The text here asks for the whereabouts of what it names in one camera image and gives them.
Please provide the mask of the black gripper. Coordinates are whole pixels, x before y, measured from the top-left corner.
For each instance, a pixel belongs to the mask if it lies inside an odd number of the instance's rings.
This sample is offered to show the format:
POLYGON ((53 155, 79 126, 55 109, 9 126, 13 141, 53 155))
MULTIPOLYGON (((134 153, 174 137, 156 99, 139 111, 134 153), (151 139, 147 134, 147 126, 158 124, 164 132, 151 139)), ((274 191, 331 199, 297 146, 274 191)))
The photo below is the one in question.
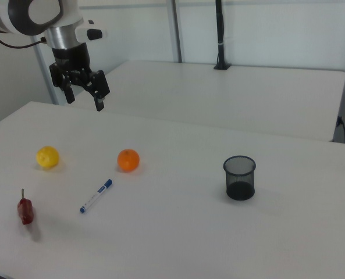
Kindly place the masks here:
POLYGON ((105 73, 90 69, 86 43, 69 49, 52 49, 55 63, 49 66, 54 87, 60 88, 68 104, 75 101, 72 84, 84 84, 84 90, 94 99, 97 111, 104 108, 104 99, 110 93, 105 73))

